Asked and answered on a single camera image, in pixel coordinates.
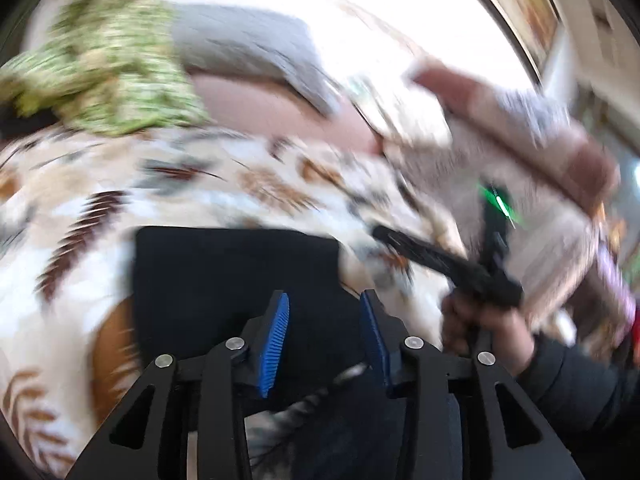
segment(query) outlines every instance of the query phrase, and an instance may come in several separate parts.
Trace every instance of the folded black garment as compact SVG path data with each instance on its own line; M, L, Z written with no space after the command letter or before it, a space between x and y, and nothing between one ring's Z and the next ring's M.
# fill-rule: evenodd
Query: folded black garment
M334 239L288 230L140 229L132 315L143 365L206 354L281 289L290 319L270 409L327 386L364 360L359 303L340 286L338 252Z

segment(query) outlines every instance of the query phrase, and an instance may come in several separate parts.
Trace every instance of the gray fabric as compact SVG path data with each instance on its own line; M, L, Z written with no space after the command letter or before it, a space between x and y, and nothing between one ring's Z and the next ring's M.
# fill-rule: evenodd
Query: gray fabric
M322 115L339 109L306 24L260 9L177 6L172 35L183 65L285 80Z

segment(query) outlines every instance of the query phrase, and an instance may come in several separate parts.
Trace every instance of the metal rivet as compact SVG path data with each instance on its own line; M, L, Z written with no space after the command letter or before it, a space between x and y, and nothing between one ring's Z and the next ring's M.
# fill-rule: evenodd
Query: metal rivet
M424 341L419 337L412 335L404 340L404 344L409 348L417 350L418 348L422 348L424 346Z
M167 368L168 365L174 362L174 358L169 354L162 354L156 357L156 366L158 368Z
M478 361L485 366L495 365L495 355L491 352L480 352L478 354Z
M244 339L241 337L232 337L226 340L225 346L229 348L229 350L239 350L244 346Z

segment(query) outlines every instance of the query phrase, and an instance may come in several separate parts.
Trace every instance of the black cloth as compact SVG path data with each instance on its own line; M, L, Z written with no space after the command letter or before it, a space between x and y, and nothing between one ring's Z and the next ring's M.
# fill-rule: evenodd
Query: black cloth
M586 480L640 477L640 370L606 367L543 336L518 382Z
M283 409L364 360L360 306L338 278L334 239L287 230L145 227L136 234L132 316L143 364L206 354L289 295L269 407Z

